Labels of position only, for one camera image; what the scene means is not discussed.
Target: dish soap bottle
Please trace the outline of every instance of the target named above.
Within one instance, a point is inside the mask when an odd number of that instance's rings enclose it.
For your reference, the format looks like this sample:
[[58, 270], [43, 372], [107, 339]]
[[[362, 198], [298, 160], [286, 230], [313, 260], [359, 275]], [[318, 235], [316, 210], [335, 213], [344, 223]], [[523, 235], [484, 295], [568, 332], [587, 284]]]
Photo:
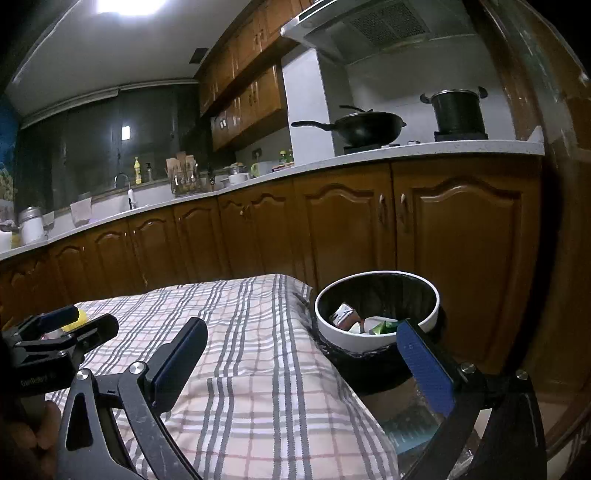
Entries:
[[134, 168], [135, 168], [135, 184], [139, 185], [140, 183], [142, 183], [142, 174], [139, 172], [139, 158], [138, 157], [135, 157]]

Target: pot handle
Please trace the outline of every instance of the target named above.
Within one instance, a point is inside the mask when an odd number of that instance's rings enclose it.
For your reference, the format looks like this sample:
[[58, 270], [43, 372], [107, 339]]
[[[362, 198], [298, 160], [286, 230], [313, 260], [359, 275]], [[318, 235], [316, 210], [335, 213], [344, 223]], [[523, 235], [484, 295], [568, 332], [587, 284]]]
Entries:
[[335, 129], [334, 124], [321, 124], [320, 122], [314, 122], [313, 120], [301, 120], [299, 122], [292, 122], [292, 127], [318, 127], [326, 132], [331, 132]]

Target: hand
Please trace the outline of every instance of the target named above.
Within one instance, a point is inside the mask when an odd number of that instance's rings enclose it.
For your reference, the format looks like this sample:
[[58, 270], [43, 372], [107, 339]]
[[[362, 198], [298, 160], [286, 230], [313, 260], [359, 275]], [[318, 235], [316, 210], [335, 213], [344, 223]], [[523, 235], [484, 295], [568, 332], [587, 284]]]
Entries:
[[21, 449], [36, 449], [39, 467], [44, 474], [53, 478], [56, 473], [57, 436], [60, 431], [61, 412], [55, 403], [45, 402], [45, 414], [37, 432], [20, 422], [8, 423], [7, 428], [14, 442]]

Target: wok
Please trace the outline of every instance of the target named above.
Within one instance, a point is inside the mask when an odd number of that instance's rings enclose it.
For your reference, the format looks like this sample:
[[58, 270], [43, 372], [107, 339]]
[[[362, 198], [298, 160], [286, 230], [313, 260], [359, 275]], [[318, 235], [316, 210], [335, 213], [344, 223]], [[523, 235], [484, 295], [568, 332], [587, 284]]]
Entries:
[[318, 127], [327, 132], [336, 131], [352, 147], [388, 145], [398, 138], [406, 123], [394, 113], [361, 110], [355, 106], [339, 105], [340, 108], [357, 110], [357, 113], [339, 118], [334, 124], [312, 120], [293, 122], [292, 127]]

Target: ceiling light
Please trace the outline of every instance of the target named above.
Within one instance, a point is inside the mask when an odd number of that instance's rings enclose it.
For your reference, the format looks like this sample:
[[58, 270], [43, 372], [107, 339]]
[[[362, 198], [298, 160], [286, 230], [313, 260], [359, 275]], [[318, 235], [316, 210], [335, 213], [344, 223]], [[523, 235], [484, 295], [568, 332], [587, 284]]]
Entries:
[[151, 15], [156, 13], [166, 0], [97, 0], [97, 13], [118, 13], [126, 16]]

